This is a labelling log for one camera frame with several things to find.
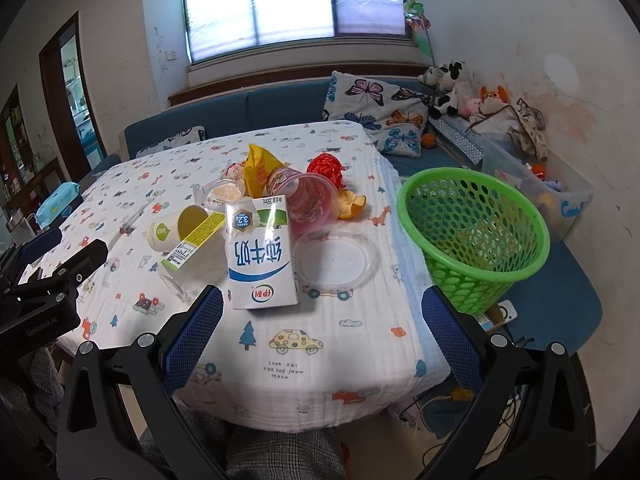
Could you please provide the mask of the clear bottle yellow label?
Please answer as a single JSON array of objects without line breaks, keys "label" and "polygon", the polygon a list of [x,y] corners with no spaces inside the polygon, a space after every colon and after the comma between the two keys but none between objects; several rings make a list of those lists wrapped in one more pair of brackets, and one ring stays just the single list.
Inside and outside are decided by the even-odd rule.
[{"label": "clear bottle yellow label", "polygon": [[154,252],[164,256],[162,266],[179,271],[224,226],[223,212],[189,205],[168,216],[153,220],[145,239]]}]

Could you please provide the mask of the white blue milk carton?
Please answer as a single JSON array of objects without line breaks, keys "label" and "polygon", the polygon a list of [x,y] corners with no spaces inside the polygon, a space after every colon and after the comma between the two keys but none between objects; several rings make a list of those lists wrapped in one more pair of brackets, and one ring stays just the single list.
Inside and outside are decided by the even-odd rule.
[{"label": "white blue milk carton", "polygon": [[235,310],[298,303],[288,206],[283,195],[226,206],[228,293]]}]

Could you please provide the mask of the clear jelly cup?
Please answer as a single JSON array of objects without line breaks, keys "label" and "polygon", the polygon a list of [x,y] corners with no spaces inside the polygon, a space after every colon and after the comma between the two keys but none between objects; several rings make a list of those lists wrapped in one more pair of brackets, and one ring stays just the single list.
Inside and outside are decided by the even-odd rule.
[{"label": "clear jelly cup", "polygon": [[241,180],[219,179],[203,188],[203,206],[209,210],[234,204],[245,196],[245,184]]}]

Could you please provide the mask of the green plastic mesh basket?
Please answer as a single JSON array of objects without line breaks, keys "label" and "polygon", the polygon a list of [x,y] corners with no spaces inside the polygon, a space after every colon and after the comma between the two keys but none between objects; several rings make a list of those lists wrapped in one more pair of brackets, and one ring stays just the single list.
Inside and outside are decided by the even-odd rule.
[{"label": "green plastic mesh basket", "polygon": [[432,281],[465,314],[484,313],[548,259],[550,234],[541,213],[516,188],[488,174],[422,170],[401,185],[397,210]]}]

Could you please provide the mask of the yellow snack bag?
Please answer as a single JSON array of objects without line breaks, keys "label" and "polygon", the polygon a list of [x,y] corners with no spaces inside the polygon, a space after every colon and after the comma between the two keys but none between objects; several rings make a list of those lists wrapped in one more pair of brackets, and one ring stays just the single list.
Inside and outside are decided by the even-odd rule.
[{"label": "yellow snack bag", "polygon": [[250,144],[243,165],[243,179],[251,198],[262,197],[270,174],[284,166],[276,156],[261,146]]}]

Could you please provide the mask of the clear round plastic lid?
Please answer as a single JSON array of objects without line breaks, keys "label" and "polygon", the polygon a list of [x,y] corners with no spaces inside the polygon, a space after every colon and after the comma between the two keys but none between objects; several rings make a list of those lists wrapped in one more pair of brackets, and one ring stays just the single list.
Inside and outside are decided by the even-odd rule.
[{"label": "clear round plastic lid", "polygon": [[295,243],[294,261],[303,285],[338,294],[367,284],[380,266],[380,253],[360,232],[325,228]]}]

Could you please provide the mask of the red printed plastic cup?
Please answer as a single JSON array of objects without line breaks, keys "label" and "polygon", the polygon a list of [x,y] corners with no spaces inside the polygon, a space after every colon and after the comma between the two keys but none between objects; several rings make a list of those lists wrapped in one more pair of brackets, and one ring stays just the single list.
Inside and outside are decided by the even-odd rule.
[{"label": "red printed plastic cup", "polygon": [[295,238],[320,230],[337,220],[338,192],[326,177],[290,167],[274,170],[267,181],[268,196],[283,195]]}]

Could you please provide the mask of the small butterfly cushion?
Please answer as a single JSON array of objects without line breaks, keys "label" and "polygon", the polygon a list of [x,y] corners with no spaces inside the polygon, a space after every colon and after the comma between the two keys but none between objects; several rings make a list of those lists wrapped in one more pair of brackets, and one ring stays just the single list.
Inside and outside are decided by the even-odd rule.
[{"label": "small butterfly cushion", "polygon": [[202,142],[205,137],[205,128],[203,126],[194,126],[176,133],[173,136],[168,136],[168,138],[151,144],[146,148],[142,148],[142,150],[137,152],[136,157],[140,158],[149,156],[159,152],[172,150],[173,148],[180,148],[180,146]]}]

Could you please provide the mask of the clear plastic toy bin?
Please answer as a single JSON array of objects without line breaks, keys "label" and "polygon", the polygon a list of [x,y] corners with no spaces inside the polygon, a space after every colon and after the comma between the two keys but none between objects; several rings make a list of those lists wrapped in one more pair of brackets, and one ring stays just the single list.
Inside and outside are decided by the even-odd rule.
[{"label": "clear plastic toy bin", "polygon": [[506,151],[504,144],[489,139],[482,144],[484,174],[525,195],[544,217],[552,242],[562,240],[590,204],[593,186],[552,152],[545,162],[529,162]]}]

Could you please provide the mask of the small orange ball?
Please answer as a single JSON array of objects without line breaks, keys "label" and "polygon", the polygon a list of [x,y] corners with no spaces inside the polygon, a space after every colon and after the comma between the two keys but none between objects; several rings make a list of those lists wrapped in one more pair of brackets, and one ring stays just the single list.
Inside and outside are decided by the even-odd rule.
[{"label": "small orange ball", "polygon": [[437,139],[434,133],[424,133],[421,138],[422,148],[426,148],[427,150],[432,150],[437,146]]}]

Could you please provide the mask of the pink plush toy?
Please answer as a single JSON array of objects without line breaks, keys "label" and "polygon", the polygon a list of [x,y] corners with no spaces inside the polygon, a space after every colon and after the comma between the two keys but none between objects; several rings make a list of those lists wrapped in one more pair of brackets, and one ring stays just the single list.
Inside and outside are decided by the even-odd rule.
[{"label": "pink plush toy", "polygon": [[472,116],[480,114],[480,104],[482,104],[481,99],[472,99],[465,96],[458,107],[458,114],[465,119],[470,119]]}]

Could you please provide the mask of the window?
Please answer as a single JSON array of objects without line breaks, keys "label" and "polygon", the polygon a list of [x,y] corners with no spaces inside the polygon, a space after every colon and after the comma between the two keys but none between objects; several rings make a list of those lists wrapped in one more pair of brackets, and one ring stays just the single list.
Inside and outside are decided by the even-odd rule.
[{"label": "window", "polygon": [[270,44],[406,33],[405,0],[183,0],[192,62]]}]

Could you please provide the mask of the butterfly print pillow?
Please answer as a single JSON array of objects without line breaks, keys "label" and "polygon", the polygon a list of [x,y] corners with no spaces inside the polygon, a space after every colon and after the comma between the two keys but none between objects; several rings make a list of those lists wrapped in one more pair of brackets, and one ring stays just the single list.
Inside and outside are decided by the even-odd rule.
[{"label": "butterfly print pillow", "polygon": [[356,122],[383,155],[419,158],[431,99],[389,82],[333,72],[325,120]]}]

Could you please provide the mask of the cow plush toy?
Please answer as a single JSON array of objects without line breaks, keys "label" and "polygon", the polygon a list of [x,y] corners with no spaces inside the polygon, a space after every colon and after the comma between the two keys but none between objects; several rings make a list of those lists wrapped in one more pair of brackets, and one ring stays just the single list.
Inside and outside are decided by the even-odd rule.
[{"label": "cow plush toy", "polygon": [[465,62],[449,63],[437,87],[437,96],[428,109],[430,117],[435,120],[445,115],[465,117],[464,112],[468,109],[466,104],[474,98],[471,77]]}]

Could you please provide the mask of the grey plush toy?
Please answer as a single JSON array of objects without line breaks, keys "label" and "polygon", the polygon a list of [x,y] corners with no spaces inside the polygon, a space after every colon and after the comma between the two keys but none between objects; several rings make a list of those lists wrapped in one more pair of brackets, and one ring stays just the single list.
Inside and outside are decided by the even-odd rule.
[{"label": "grey plush toy", "polygon": [[448,67],[444,66],[430,66],[426,72],[418,77],[418,81],[427,87],[437,87],[448,72]]}]

